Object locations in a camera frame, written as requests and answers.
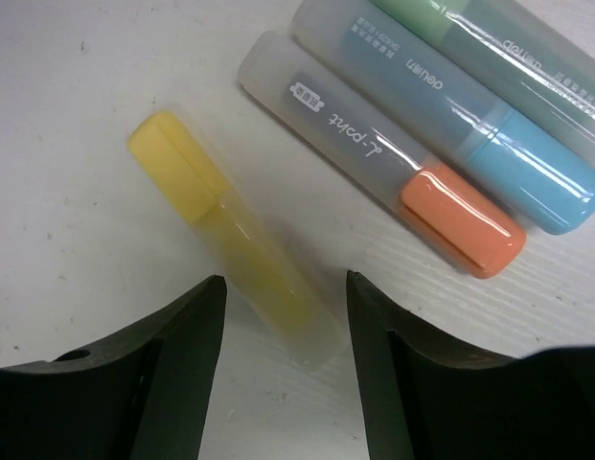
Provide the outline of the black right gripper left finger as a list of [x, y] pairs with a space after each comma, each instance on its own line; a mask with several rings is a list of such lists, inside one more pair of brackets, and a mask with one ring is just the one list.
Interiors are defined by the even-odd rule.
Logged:
[[0, 368], [0, 459], [196, 459], [226, 297], [212, 276], [105, 338]]

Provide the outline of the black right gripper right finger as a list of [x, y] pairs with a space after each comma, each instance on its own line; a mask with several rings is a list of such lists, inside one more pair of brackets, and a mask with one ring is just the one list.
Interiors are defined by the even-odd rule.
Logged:
[[469, 344], [346, 276], [373, 459], [595, 459], [595, 346], [515, 358]]

